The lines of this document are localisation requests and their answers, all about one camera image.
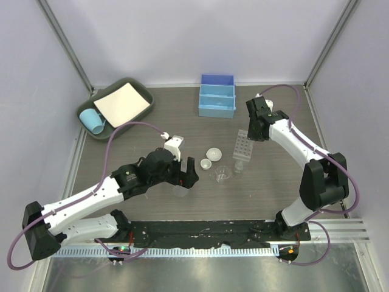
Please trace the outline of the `clear glass beaker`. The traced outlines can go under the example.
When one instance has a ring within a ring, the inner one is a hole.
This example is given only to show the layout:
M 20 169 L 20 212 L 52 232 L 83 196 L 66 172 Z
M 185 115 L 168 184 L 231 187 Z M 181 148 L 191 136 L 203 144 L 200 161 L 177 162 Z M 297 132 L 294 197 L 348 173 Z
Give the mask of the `clear glass beaker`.
M 226 165 L 221 165 L 211 172 L 211 177 L 218 184 L 225 184 L 231 177 L 231 170 Z

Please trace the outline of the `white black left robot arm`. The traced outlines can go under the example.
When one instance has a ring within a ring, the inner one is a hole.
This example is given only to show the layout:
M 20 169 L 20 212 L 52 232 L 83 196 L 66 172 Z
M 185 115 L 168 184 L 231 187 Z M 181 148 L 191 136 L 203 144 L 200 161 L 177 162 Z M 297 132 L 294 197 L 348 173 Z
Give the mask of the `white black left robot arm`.
M 87 216 L 113 204 L 143 195 L 160 183 L 190 189 L 198 181 L 195 159 L 187 159 L 187 168 L 172 152 L 157 148 L 134 164 L 126 164 L 113 171 L 97 185 L 56 203 L 40 205 L 34 201 L 24 211 L 22 228 L 32 260 L 54 255 L 62 246 L 79 238 L 112 238 L 124 242 L 129 237 L 128 222 L 119 211 L 106 219 Z

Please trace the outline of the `clear test tube rack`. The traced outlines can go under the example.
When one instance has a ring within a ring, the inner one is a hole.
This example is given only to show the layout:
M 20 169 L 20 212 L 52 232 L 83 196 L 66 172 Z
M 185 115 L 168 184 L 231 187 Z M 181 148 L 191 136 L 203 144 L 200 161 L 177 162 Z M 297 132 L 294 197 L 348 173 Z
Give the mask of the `clear test tube rack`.
M 239 130 L 233 150 L 233 159 L 249 162 L 253 152 L 254 141 L 247 137 L 248 131 Z

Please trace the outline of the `small clear glass bottle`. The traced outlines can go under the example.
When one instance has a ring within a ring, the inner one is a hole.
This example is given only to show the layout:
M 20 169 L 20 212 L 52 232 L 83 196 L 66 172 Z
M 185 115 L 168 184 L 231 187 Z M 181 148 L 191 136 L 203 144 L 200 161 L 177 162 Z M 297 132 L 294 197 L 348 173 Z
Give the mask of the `small clear glass bottle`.
M 244 174 L 244 163 L 240 160 L 235 161 L 233 174 L 237 178 L 241 178 Z

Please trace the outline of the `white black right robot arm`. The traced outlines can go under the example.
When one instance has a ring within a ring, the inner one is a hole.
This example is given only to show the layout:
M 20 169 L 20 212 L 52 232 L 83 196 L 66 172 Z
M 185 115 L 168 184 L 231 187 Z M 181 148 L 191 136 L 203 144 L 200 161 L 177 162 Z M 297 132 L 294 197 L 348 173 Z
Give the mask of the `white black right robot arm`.
M 258 95 L 246 102 L 247 137 L 256 142 L 272 140 L 284 148 L 303 170 L 298 198 L 275 217 L 275 235 L 289 240 L 306 219 L 349 195 L 346 158 L 331 154 L 310 141 L 284 112 L 272 111 Z

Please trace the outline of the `blue tiered organizer box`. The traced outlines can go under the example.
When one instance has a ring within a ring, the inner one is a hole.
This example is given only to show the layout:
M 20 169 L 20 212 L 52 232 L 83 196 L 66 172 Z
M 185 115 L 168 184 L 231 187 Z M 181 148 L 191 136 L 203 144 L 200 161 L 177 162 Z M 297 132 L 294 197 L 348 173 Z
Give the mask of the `blue tiered organizer box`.
M 235 110 L 234 75 L 202 74 L 199 90 L 199 116 L 232 119 Z

